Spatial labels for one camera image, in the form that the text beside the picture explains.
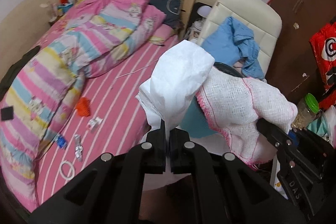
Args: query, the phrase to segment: green lid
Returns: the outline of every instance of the green lid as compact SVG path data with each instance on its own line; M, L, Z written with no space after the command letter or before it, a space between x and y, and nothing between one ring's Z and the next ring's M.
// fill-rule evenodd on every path
M319 108L319 103L317 102L317 100L315 99L314 95L311 93L308 93L305 97L304 97L307 106L311 109L312 112L314 112L315 114L318 113L318 111L320 110Z

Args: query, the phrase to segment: white bracelet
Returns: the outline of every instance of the white bracelet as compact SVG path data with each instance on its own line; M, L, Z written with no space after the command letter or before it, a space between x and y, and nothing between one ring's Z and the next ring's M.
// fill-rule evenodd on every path
M71 175L69 177L66 177L63 173L63 170L62 170L62 166L63 164L67 164L69 165L70 167L70 170L71 170ZM64 178L65 180L72 180L75 176L75 167L73 166L72 163L70 163L69 161L67 160L64 160L61 162L61 164L59 165L59 168L58 168L58 172L60 173L61 177Z

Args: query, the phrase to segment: pink striped bed sheet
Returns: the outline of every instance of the pink striped bed sheet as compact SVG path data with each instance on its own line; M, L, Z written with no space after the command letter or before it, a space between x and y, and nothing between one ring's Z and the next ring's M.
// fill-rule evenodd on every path
M108 73L86 81L82 96L91 100L91 116L80 117L74 112L62 132L68 141L66 150L53 144L36 166L36 188L40 204L66 184L58 173L63 160L74 164L77 175L102 153L123 154L140 141L148 127L146 114L135 96L140 84L151 76L155 61L177 42L176 35L169 38L164 47L147 42ZM103 122L92 133L86 125L97 116L103 118ZM74 134L81 135L83 162L75 157ZM67 165L63 166L63 172L68 175Z

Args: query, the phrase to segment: jar of food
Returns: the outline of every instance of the jar of food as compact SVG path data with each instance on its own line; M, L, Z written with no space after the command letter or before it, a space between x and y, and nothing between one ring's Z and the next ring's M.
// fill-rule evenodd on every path
M308 93L297 104L297 116L291 126L296 128L304 128L311 123L319 111L319 103L315 97Z

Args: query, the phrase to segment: chair backrest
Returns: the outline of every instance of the chair backrest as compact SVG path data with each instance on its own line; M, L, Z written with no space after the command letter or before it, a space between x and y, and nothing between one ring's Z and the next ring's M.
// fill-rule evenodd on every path
M228 16L233 16L254 32L260 46L258 61L266 74L281 31L280 16L261 0L217 0L208 15L197 44L201 45Z

